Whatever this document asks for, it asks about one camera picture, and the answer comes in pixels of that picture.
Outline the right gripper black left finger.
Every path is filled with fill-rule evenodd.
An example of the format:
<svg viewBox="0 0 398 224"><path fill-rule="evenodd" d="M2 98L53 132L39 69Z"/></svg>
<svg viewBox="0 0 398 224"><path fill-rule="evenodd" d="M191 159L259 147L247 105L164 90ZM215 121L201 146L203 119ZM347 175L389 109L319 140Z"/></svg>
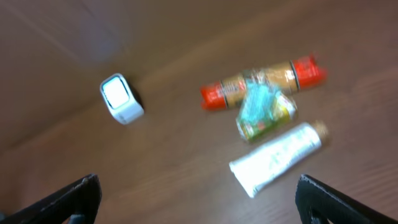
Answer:
<svg viewBox="0 0 398 224"><path fill-rule="evenodd" d="M89 174L1 220L8 224L94 223L102 191L96 174Z"/></svg>

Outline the green juice carton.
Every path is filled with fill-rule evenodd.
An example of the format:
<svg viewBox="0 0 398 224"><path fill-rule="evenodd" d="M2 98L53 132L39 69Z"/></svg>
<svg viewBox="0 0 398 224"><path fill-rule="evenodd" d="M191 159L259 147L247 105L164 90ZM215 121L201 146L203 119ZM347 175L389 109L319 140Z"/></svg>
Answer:
<svg viewBox="0 0 398 224"><path fill-rule="evenodd" d="M247 142L253 142L280 126L294 120L297 113L295 101L283 93L279 93L271 107L272 118L262 118L250 123L237 118L236 124L241 137Z"/></svg>

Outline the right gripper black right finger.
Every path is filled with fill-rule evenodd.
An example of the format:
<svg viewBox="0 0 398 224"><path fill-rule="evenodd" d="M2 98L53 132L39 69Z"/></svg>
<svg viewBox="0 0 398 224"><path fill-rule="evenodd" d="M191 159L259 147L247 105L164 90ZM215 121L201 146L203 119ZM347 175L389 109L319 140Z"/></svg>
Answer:
<svg viewBox="0 0 398 224"><path fill-rule="evenodd" d="M397 224L397 220L307 174L298 180L295 204L302 223Z"/></svg>

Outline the white cream tube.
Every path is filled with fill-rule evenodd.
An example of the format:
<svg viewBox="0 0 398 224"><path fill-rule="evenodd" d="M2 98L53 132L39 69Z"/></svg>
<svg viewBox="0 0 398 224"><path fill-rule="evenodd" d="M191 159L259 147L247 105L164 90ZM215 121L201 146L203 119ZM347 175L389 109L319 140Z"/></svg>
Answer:
<svg viewBox="0 0 398 224"><path fill-rule="evenodd" d="M329 131L322 121L302 123L229 163L249 197L323 146Z"/></svg>

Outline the orange cracker pack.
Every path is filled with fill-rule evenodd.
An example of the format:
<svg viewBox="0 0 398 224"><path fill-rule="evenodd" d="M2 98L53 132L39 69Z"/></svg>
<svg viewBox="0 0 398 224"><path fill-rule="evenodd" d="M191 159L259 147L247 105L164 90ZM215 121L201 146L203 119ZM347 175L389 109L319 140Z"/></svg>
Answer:
<svg viewBox="0 0 398 224"><path fill-rule="evenodd" d="M326 78L326 70L318 66L313 55L265 68L247 69L232 77L202 86L200 89L203 98L201 107L213 111L240 106L249 82L274 84L283 93L292 95L315 87Z"/></svg>

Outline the teal wipes pack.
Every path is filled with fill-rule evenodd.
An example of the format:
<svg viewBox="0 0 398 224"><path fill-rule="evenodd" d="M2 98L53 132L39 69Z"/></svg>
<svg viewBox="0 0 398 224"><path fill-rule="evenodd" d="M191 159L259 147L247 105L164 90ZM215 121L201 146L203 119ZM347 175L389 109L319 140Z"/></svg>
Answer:
<svg viewBox="0 0 398 224"><path fill-rule="evenodd" d="M246 82L246 94L236 120L254 124L258 121L273 120L273 105L280 93L278 85L273 83Z"/></svg>

